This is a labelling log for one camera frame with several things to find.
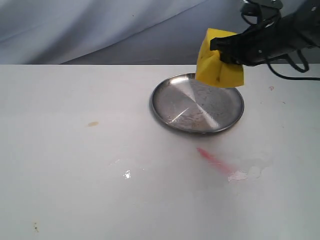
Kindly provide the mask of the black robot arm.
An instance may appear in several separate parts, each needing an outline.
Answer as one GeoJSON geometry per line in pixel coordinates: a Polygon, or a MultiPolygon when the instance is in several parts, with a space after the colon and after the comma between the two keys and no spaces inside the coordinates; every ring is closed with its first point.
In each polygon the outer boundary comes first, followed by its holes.
{"type": "Polygon", "coordinates": [[[280,0],[245,0],[241,17],[257,22],[240,34],[214,37],[210,50],[220,52],[225,63],[257,66],[285,58],[291,52],[320,46],[320,2],[306,0],[298,9],[281,15],[280,0]]]}

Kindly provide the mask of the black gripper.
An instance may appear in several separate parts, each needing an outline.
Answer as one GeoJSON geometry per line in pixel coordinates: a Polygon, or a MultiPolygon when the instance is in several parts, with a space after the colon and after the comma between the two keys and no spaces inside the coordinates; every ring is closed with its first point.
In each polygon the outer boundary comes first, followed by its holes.
{"type": "Polygon", "coordinates": [[[320,16],[290,14],[252,34],[213,34],[209,49],[226,64],[257,66],[297,50],[320,46],[320,16]]]}

